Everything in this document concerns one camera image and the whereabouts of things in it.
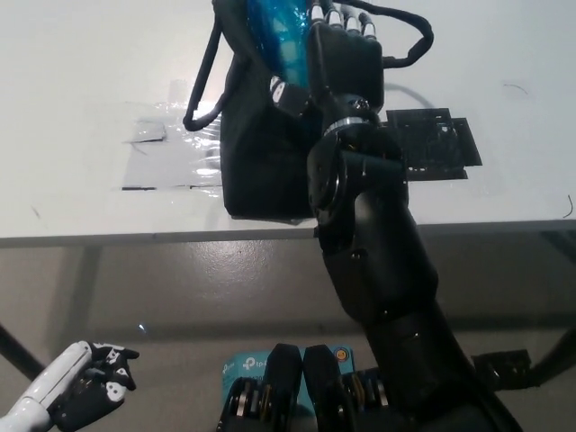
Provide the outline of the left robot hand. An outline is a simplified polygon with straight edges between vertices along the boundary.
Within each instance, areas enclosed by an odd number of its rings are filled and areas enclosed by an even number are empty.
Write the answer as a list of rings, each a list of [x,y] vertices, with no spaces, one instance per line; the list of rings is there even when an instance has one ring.
[[[136,390],[125,346],[78,341],[69,345],[1,417],[3,431],[78,431],[103,419]]]

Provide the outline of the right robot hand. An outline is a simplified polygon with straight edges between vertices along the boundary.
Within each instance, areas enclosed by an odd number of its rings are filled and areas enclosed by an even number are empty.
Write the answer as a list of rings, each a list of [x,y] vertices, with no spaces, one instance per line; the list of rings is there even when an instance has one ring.
[[[308,1],[306,6],[308,86],[273,75],[269,93],[274,107],[293,118],[319,112],[324,135],[377,122],[383,106],[383,56],[372,17],[332,1]]]

